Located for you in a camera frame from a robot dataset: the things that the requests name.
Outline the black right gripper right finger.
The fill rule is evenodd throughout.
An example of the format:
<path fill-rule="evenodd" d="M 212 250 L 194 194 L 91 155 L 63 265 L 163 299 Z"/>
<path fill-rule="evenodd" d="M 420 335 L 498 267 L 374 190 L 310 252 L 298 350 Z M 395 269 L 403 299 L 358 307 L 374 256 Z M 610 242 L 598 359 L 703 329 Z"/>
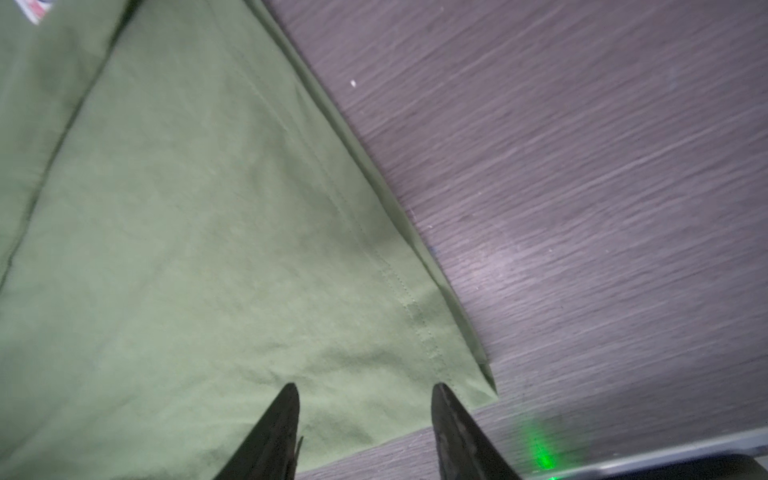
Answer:
<path fill-rule="evenodd" d="M 521 479 L 445 383 L 433 387 L 431 419 L 441 479 Z"/>

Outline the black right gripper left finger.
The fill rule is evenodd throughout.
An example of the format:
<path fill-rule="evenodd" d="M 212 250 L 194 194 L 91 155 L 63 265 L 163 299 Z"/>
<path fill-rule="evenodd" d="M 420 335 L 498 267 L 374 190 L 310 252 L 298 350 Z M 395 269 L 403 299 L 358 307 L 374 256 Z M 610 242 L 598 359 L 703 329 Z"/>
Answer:
<path fill-rule="evenodd" d="M 214 479 L 293 480 L 302 444 L 299 414 L 298 388 L 287 383 Z"/>

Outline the green tank top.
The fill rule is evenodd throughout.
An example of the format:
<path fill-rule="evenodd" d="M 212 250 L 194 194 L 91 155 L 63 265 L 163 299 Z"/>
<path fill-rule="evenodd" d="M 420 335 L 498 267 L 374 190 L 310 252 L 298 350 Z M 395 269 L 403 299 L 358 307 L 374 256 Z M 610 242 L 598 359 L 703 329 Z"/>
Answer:
<path fill-rule="evenodd" d="M 259 1 L 1 5 L 1 475 L 211 479 L 282 387 L 310 470 L 497 397 Z"/>

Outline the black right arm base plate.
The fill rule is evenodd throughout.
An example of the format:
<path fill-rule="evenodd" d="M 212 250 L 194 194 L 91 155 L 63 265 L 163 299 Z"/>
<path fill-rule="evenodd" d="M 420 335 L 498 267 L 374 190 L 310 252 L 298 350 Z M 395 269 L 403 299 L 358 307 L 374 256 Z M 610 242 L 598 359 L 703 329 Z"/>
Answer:
<path fill-rule="evenodd" d="M 767 480 L 767 469 L 743 454 L 697 458 L 616 474 L 583 473 L 570 479 L 616 480 Z"/>

